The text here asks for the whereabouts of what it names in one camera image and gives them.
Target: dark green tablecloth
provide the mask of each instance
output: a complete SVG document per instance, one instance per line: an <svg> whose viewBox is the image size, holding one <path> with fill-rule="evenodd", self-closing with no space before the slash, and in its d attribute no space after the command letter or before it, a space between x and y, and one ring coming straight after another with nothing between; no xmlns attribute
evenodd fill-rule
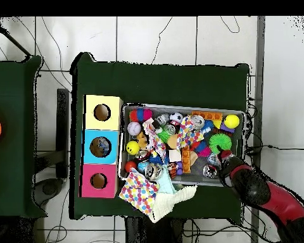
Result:
<svg viewBox="0 0 304 243"><path fill-rule="evenodd" d="M125 103L164 104L246 111L247 64L169 66L93 62L80 53L72 64L70 216L142 215L114 199L79 197L79 168L84 94L119 96ZM240 222L241 203L224 187L198 186L195 196L176 204L168 215L178 218L230 218Z"/></svg>
<svg viewBox="0 0 304 243"><path fill-rule="evenodd" d="M0 216L37 218L34 176L34 83L42 58L0 62Z"/></svg>

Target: polka dot cloth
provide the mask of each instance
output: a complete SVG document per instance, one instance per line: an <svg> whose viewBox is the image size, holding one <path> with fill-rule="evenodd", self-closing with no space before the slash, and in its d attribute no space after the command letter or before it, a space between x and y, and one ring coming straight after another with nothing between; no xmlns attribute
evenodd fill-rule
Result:
<svg viewBox="0 0 304 243"><path fill-rule="evenodd" d="M178 133L177 149L190 146L191 144L204 139L204 135L201 132L192 132L193 127L194 125L191 121L191 117L189 115L184 117Z"/></svg>
<svg viewBox="0 0 304 243"><path fill-rule="evenodd" d="M154 148L155 152L157 152L162 159L162 162L165 162L166 155L166 147L162 140L155 134L155 131L152 130L151 125L149 123L143 123L143 129L146 135L149 136L149 146Z"/></svg>
<svg viewBox="0 0 304 243"><path fill-rule="evenodd" d="M149 215L152 212L158 190L158 184L151 183L137 170L132 168L124 187L120 191L119 197L131 203L133 207L139 209L144 214Z"/></svg>

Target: green spiky ball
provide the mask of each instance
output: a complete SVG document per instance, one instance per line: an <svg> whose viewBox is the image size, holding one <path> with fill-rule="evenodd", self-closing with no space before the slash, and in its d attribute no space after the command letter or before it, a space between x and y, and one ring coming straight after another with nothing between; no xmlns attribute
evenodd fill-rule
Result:
<svg viewBox="0 0 304 243"><path fill-rule="evenodd" d="M217 146L220 146L223 150L230 150L232 147L231 138L225 134L215 134L210 137L209 142L212 153L218 154L220 151Z"/></svg>

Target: hole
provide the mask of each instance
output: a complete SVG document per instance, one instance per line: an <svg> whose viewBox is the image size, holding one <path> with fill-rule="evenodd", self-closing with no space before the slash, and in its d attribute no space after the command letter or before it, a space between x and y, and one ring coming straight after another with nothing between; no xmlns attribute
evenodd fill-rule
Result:
<svg viewBox="0 0 304 243"><path fill-rule="evenodd" d="M90 152L97 158L105 158L111 151L111 142L105 137L94 138L90 144Z"/></svg>
<svg viewBox="0 0 304 243"><path fill-rule="evenodd" d="M110 108L105 104L99 104L94 108L94 117L99 121L107 121L110 114Z"/></svg>
<svg viewBox="0 0 304 243"><path fill-rule="evenodd" d="M107 184L107 177L102 173L96 173L91 177L90 184L97 189L105 188Z"/></svg>

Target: orange building block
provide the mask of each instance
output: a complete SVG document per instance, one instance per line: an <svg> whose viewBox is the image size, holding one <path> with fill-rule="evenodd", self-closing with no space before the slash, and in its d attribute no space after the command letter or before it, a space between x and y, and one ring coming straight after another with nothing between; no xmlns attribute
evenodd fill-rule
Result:
<svg viewBox="0 0 304 243"><path fill-rule="evenodd" d="M219 112L207 112L207 111L192 111L191 115L202 116L205 120L221 120L223 118L222 113Z"/></svg>
<svg viewBox="0 0 304 243"><path fill-rule="evenodd" d="M182 172L190 173L190 150L189 146L182 148Z"/></svg>

